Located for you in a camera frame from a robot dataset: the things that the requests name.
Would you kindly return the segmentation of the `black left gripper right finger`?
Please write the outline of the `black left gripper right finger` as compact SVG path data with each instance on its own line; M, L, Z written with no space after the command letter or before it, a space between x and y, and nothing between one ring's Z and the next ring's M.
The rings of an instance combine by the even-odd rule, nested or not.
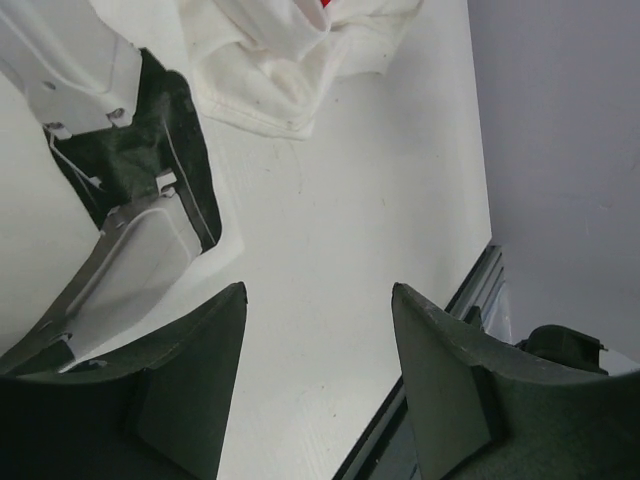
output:
M488 336L506 348L482 361L505 435L451 479L638 477L637 372L581 371Z

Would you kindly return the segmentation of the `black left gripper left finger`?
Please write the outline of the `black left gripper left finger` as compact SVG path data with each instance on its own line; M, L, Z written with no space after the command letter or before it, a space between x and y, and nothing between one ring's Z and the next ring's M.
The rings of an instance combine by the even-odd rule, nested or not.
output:
M63 341L1 370L5 479L213 479L247 318L243 283L97 358Z

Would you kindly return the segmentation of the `Coca-Cola print t-shirt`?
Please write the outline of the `Coca-Cola print t-shirt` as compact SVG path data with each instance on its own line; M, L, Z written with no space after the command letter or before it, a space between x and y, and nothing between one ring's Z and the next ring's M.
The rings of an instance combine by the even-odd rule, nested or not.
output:
M383 74L419 1L180 1L201 113L305 140L331 85Z

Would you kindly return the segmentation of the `aluminium extrusion rail right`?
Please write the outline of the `aluminium extrusion rail right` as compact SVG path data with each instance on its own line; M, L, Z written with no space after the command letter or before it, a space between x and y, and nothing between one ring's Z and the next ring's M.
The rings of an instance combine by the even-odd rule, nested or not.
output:
M505 351L480 318L504 279L503 252L481 255L450 306L413 287L394 288L392 310L403 374L336 473L338 479L451 479L505 435L482 361Z

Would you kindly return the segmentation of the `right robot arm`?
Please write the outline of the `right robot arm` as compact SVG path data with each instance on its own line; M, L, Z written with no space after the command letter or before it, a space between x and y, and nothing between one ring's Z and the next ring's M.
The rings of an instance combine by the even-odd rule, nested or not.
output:
M600 352L605 349L602 342L565 326L540 326L534 329L528 338L519 341L515 347L566 367L609 375L600 366Z

